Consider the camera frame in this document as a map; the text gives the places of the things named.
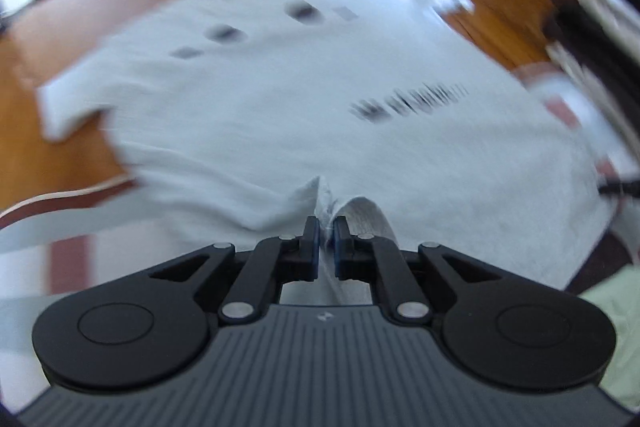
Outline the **light green garment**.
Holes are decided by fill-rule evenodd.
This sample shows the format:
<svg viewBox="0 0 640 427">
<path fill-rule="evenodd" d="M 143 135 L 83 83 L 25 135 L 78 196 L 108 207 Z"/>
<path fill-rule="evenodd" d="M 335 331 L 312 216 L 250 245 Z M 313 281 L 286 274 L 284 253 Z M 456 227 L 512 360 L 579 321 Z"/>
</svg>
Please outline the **light green garment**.
<svg viewBox="0 0 640 427">
<path fill-rule="evenodd" d="M 627 265 L 580 298 L 597 306 L 614 325 L 616 347 L 600 387 L 621 405 L 639 412 L 640 280 L 638 265 Z"/>
</svg>

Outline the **light grey t-shirt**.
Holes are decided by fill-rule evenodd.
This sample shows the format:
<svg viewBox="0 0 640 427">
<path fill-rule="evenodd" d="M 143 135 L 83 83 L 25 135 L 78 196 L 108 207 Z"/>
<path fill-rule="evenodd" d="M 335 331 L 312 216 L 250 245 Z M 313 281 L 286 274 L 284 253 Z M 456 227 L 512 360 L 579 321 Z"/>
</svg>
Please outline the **light grey t-shirt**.
<svg viewBox="0 0 640 427">
<path fill-rule="evenodd" d="M 184 251 L 323 228 L 565 288 L 610 225 L 597 156 L 452 30 L 452 0 L 167 0 L 37 91 L 90 116 Z"/>
</svg>

